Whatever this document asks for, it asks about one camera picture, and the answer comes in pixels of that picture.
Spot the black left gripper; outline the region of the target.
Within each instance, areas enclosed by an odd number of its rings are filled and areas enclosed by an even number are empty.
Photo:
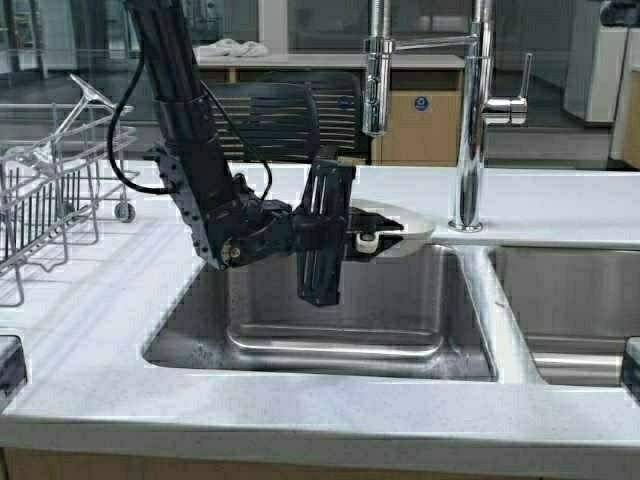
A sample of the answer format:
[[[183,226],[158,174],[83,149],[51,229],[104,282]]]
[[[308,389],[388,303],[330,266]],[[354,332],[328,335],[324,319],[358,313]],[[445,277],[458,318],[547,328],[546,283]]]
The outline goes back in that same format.
[[[383,232],[403,231],[401,223],[350,208],[354,177],[353,166],[314,160],[301,204],[294,211],[297,294],[313,306],[339,303],[342,258],[371,261],[403,240],[399,234]],[[346,241],[347,231],[351,233]]]

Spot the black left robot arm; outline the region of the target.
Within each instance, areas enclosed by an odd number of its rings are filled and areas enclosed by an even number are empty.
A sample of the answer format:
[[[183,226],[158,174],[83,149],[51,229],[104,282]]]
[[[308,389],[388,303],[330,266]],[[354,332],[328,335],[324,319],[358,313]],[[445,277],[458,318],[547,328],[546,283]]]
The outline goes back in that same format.
[[[147,74],[163,144],[155,150],[160,188],[190,228],[196,253],[224,271],[276,255],[297,254],[299,297],[318,307],[340,301],[341,263],[362,235],[397,232],[403,225],[352,206],[353,166],[315,158],[297,207],[257,195],[224,157],[215,116],[227,112],[202,82],[183,8],[177,1],[127,1],[141,58],[126,92]]]

